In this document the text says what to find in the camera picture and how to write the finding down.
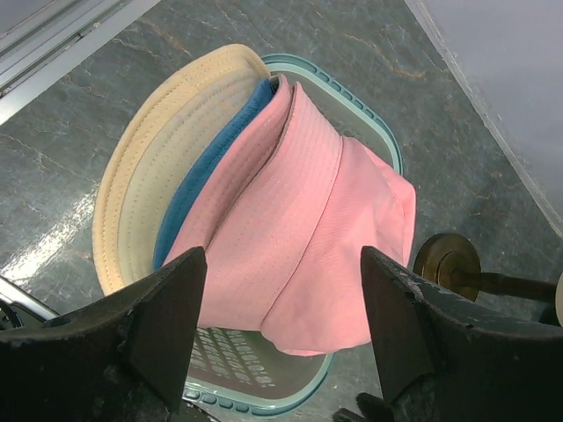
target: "stack of hats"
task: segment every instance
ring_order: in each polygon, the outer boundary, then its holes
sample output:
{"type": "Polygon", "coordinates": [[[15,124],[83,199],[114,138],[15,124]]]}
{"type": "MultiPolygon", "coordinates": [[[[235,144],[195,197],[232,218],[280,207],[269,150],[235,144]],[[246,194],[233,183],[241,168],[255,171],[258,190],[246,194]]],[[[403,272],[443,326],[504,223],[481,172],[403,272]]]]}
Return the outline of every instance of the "stack of hats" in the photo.
{"type": "Polygon", "coordinates": [[[129,123],[99,188],[94,260],[109,295],[203,246],[200,327],[332,353],[370,341],[360,251],[406,265],[414,207],[413,187],[300,84],[232,45],[169,77],[129,123]]]}

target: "teal basket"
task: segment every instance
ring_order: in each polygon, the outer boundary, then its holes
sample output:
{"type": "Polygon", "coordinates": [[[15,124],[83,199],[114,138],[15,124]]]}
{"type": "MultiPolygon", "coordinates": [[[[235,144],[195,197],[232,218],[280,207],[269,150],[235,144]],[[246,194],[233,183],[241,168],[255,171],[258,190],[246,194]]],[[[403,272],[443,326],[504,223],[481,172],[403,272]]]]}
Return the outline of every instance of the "teal basket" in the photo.
{"type": "MultiPolygon", "coordinates": [[[[299,82],[342,134],[373,150],[399,174],[403,164],[391,130],[359,98],[321,68],[294,55],[262,58],[273,75],[299,82]]],[[[279,352],[258,332],[198,329],[184,399],[271,418],[295,409],[325,379],[332,355],[279,352]]]]}

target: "marble floor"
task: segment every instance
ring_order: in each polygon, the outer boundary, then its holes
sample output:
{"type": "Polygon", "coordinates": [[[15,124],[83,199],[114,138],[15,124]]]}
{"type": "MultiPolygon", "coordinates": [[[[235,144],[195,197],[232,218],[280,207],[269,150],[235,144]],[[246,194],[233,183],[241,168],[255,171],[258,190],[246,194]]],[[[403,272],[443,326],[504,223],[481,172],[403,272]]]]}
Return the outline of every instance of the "marble floor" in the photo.
{"type": "MultiPolygon", "coordinates": [[[[317,63],[384,118],[418,193],[414,252],[456,231],[487,271],[559,277],[563,241],[400,0],[162,0],[0,127],[0,274],[61,313],[101,297],[91,214],[115,144],[172,72],[234,42],[317,63]]],[[[540,311],[479,300],[524,318],[540,311]]],[[[360,391],[379,393],[369,346],[338,353],[320,391],[279,420],[330,420],[360,391]]]]}

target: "cream fabric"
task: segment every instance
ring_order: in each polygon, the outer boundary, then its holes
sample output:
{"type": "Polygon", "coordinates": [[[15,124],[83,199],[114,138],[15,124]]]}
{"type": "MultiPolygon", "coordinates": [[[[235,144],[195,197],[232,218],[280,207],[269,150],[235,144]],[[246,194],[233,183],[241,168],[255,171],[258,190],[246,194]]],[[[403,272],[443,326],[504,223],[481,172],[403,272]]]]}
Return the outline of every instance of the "cream fabric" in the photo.
{"type": "Polygon", "coordinates": [[[268,76],[250,48],[222,47],[170,76],[139,109],[110,159],[94,210],[94,263],[106,295],[151,272],[158,228],[181,180],[268,76]]]}

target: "pink fabric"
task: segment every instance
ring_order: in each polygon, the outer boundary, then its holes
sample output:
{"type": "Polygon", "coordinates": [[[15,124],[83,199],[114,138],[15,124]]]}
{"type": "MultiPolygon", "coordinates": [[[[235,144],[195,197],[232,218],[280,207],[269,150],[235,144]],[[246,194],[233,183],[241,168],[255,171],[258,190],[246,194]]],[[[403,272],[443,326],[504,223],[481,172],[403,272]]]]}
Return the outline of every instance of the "pink fabric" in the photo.
{"type": "Polygon", "coordinates": [[[262,334],[285,353],[369,342],[364,245],[406,265],[413,187],[357,140],[342,137],[284,76],[188,214],[166,262],[203,245],[199,325],[262,334]]]}

